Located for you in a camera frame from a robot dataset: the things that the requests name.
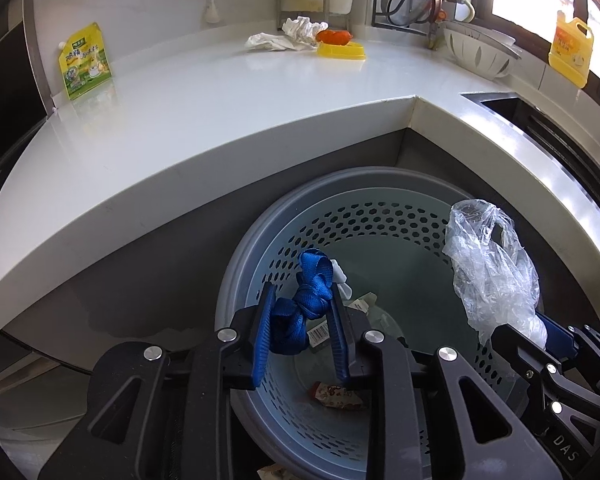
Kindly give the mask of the clear plastic bag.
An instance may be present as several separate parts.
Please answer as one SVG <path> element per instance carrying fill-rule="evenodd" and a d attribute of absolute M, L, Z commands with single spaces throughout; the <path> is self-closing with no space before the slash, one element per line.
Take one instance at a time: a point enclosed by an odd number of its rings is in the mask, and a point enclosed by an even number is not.
<path fill-rule="evenodd" d="M 536 313 L 539 275 L 504 211 L 485 200 L 454 204 L 443 253 L 451 261 L 453 287 L 468 325 L 483 344 L 498 326 L 510 325 L 540 348 L 546 346 L 547 330 Z"/>

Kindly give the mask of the yellow plastic container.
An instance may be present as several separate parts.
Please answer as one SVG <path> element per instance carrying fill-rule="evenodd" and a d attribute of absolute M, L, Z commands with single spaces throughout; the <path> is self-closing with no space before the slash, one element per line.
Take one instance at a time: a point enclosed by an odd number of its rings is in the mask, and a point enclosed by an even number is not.
<path fill-rule="evenodd" d="M 337 60 L 365 61 L 366 53 L 362 44 L 349 41 L 347 44 L 325 44 L 321 42 L 316 50 L 321 58 L 336 58 Z"/>

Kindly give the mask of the orange peel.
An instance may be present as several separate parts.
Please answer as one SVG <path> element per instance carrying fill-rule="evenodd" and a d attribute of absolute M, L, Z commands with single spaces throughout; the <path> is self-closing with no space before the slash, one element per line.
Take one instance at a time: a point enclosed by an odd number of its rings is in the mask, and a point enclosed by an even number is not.
<path fill-rule="evenodd" d="M 351 40 L 352 35 L 346 30 L 324 29 L 315 35 L 316 42 L 331 46 L 346 46 Z"/>

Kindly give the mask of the white tissue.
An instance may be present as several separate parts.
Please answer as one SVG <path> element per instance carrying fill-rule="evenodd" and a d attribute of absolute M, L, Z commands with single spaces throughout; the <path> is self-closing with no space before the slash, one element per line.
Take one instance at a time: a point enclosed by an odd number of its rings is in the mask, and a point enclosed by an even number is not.
<path fill-rule="evenodd" d="M 250 36 L 245 42 L 245 48 L 248 50 L 265 51 L 314 51 L 314 44 L 305 44 L 296 41 L 284 35 L 272 35 L 266 32 Z"/>

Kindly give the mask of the grey perforated trash bin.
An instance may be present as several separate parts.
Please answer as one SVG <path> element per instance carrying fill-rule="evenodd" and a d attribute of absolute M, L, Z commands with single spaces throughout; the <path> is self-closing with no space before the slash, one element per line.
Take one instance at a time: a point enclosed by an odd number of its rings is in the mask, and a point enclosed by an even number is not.
<path fill-rule="evenodd" d="M 297 188 L 253 223 L 230 259 L 215 325 L 251 329 L 275 286 L 261 385 L 246 368 L 234 410 L 264 452 L 302 479 L 556 479 L 508 400 L 505 361 L 468 325 L 443 253 L 468 195 L 426 174 L 363 167 Z M 339 290 L 349 380 L 329 340 Z"/>

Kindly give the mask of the black kitchen sink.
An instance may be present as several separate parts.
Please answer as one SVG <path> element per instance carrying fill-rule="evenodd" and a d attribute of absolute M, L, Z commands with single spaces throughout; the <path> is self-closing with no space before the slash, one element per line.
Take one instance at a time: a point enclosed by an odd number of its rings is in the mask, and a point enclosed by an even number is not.
<path fill-rule="evenodd" d="M 558 159 L 588 191 L 600 196 L 600 166 L 542 110 L 517 93 L 472 92 L 465 93 L 464 97 L 527 133 Z"/>

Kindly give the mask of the white patterned stacked bowls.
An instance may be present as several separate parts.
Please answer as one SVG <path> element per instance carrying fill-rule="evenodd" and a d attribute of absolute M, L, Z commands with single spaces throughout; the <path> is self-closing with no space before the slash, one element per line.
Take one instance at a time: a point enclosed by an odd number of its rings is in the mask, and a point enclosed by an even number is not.
<path fill-rule="evenodd" d="M 487 80 L 505 77 L 520 60 L 513 48 L 462 24 L 446 22 L 443 32 L 457 64 Z"/>

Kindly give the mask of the yellow detergent bottle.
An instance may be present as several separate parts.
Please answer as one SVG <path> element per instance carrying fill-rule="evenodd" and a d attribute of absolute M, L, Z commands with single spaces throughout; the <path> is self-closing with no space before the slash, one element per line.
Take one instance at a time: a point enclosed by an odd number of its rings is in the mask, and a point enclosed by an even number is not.
<path fill-rule="evenodd" d="M 588 83 L 593 46 L 593 31 L 585 21 L 580 18 L 567 21 L 564 12 L 557 12 L 548 64 L 578 89 L 583 89 Z"/>

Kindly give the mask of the steel cutting board stand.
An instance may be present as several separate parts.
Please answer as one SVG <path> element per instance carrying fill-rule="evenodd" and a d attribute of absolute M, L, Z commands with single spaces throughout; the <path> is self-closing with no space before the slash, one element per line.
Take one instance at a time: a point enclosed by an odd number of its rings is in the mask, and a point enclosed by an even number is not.
<path fill-rule="evenodd" d="M 275 0 L 275 27 L 281 30 L 287 18 L 302 15 L 350 30 L 350 12 L 350 0 Z"/>

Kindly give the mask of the yellow green refill pouch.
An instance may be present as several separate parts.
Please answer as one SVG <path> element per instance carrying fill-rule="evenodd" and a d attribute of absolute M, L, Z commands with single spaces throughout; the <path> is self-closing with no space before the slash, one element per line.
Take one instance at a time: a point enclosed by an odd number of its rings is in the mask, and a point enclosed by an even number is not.
<path fill-rule="evenodd" d="M 70 101 L 110 79 L 112 73 L 99 24 L 89 24 L 72 34 L 60 47 L 58 64 Z"/>

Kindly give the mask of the black oven appliance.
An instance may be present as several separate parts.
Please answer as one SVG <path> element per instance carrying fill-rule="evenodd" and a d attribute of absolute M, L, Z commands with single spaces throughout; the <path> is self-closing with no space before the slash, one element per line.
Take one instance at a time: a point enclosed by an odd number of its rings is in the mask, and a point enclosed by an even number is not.
<path fill-rule="evenodd" d="M 33 0 L 0 0 L 0 191 L 52 107 Z"/>

